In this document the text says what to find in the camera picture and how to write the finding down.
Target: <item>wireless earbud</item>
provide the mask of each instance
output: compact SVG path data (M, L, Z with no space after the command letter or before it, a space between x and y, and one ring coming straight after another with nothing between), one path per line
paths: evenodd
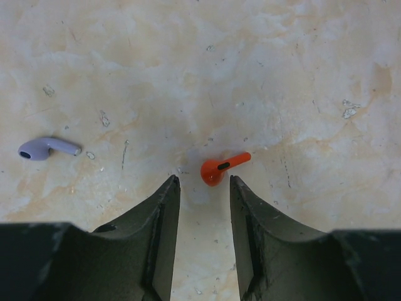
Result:
M81 153L81 147L62 141L56 138L38 138L21 145L18 154L29 160L43 161L50 156L50 149L66 152L67 154L77 156Z
M249 160L251 160L251 154L248 152L223 161L207 160L200 168L200 176L207 185L216 186L223 181L226 170Z

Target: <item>marble surface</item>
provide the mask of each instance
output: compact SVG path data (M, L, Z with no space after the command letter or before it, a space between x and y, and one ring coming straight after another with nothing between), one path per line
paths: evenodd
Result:
M177 174L172 300L239 300L202 162L253 153L232 172L320 230L399 228L400 62L399 0L2 0L0 220L93 230ZM82 155L18 156L45 135Z

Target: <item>stain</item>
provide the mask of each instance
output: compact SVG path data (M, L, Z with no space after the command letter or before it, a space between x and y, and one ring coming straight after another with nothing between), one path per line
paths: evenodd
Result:
M92 152L86 152L86 155L88 156L89 159L95 160L96 156Z
M330 143L325 140L317 140L316 144L319 146L320 151L322 151L326 156L333 152L333 148Z
M110 125L110 121L107 118L105 111L100 110L100 115L101 115L100 119L102 121L103 126L108 127Z
M391 69L387 67L381 67L376 63L373 68L371 87L373 97L389 95L393 87Z
M193 91L198 84L198 77L193 73L185 73L183 85L186 90Z
M361 87L361 81L357 81L351 86L351 92L354 97L361 97L362 95L362 87Z
M49 85L44 86L43 91L47 97L52 97L55 94L55 90L51 88Z

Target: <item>lavender earbud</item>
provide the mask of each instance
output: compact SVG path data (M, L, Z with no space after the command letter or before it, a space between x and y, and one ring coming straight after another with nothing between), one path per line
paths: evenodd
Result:
M38 138L21 145L18 154L29 160L42 161L50 155L50 149L66 152L67 154L77 156L81 153L81 147L72 143L62 141L56 138Z

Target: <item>scratch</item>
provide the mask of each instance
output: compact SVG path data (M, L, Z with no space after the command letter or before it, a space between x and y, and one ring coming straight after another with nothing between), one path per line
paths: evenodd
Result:
M33 116L33 115L36 115L36 114L43 113L43 112L48 111L48 110L52 110L52 109L54 109L54 108L56 108L56 107L57 107L57 106L54 106L54 107L51 107L51 108L46 108L46 109L41 110L41 111L39 111L39 112L35 112L35 113L32 113L32 114L29 114L29 115L27 115L27 116L24 116L24 119L25 119L25 118L28 118L28 117L31 117L31 116Z
M281 141L283 142L283 140L284 140L284 129L283 129L283 120L281 119L281 112L280 112L280 110L278 110L278 115L279 115L280 127L281 127ZM289 173L288 173L288 168L287 168L286 149L285 149L284 143L282 143L282 148L283 148L284 168L285 168L285 170L286 170L286 175L287 175L287 183L288 183L288 187L291 188L291 185L290 185L290 183L289 183Z
M125 147L124 147L124 151L123 151L123 161L121 163L121 170L124 170L125 154L127 153L127 147L129 145L129 143L130 142L128 140L126 140L124 143Z
M315 100L312 100L312 103L313 103L313 105L318 109L318 112L319 112L319 114L320 114L320 108L319 108L319 105L316 105L315 104Z
M68 30L70 31L71 35L74 38L75 43L80 44L81 39L77 40L74 34L74 31L69 27Z
M207 94L209 96L209 101L211 102L212 108L214 108L211 94L209 92Z
M167 139L168 138L168 136L167 136L167 126L166 126L166 121L165 121L165 118L164 118L164 137Z
M127 33L128 45L130 45L130 47L132 47L131 46L131 39L130 39L130 35L128 34L128 28L127 28L126 22L124 22L124 26L125 26L125 32Z

